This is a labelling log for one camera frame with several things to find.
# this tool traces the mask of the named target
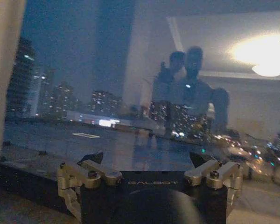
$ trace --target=ceiling light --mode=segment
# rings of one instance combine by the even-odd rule
[[[252,70],[265,77],[276,77],[280,75],[280,64],[259,64],[255,65]]]
[[[247,64],[280,64],[280,35],[260,35],[243,40],[229,52],[236,61]]]

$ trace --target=high-rise building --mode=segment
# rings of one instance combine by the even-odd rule
[[[75,96],[71,96],[69,110],[76,111],[76,112],[83,112],[84,105],[81,100],[77,99]]]
[[[122,99],[110,92],[98,90],[92,93],[91,112],[98,115],[112,116],[118,114]]]
[[[65,119],[66,112],[72,109],[72,94],[73,87],[67,82],[62,82],[59,86],[54,87],[49,115],[57,119]]]
[[[34,67],[28,105],[31,105],[29,115],[45,116],[49,113],[53,91],[54,70],[44,66]]]
[[[7,116],[22,117],[30,110],[27,105],[35,52],[31,41],[20,38],[13,73],[7,90]]]

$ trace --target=window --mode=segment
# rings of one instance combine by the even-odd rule
[[[90,2],[27,1],[4,141],[122,171],[234,161],[245,212],[280,218],[280,1]]]

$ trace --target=bolt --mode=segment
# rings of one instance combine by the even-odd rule
[[[98,174],[97,174],[97,172],[94,171],[94,170],[91,170],[91,171],[88,172],[88,178],[90,178],[90,179],[94,179],[94,178],[96,178],[97,176],[98,176]]]
[[[210,177],[213,179],[218,179],[219,178],[219,173],[217,171],[211,171]]]
[[[60,169],[62,169],[62,168],[64,167],[64,165],[65,165],[65,162],[62,162],[62,163],[60,164]]]

